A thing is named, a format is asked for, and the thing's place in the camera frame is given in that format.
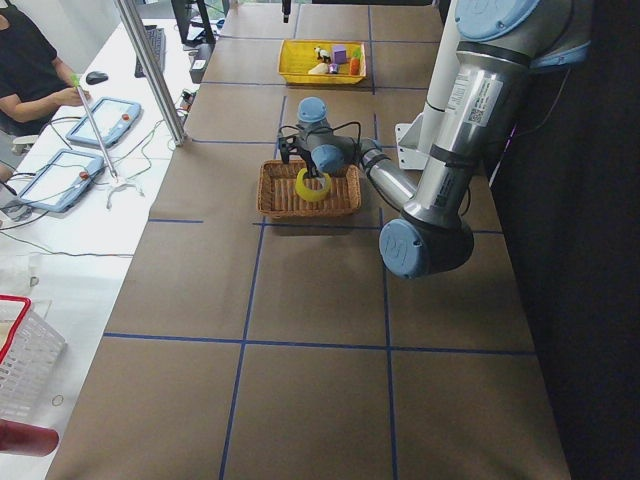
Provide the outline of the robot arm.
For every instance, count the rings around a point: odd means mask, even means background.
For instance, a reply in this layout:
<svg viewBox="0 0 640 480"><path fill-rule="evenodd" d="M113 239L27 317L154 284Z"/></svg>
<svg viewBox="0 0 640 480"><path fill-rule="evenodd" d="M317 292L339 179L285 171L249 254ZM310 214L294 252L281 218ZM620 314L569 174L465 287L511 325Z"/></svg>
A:
<svg viewBox="0 0 640 480"><path fill-rule="evenodd" d="M581 62L590 45L589 1L454 1L448 8L426 105L398 138L417 141L424 162L409 179L371 139L339 136L325 103L303 99L298 131L281 140L320 180L344 166L360 167L381 197L400 213L380 233L385 266L403 278L445 272L464 264L474 239L459 208L490 145L508 139L528 77Z"/></svg>

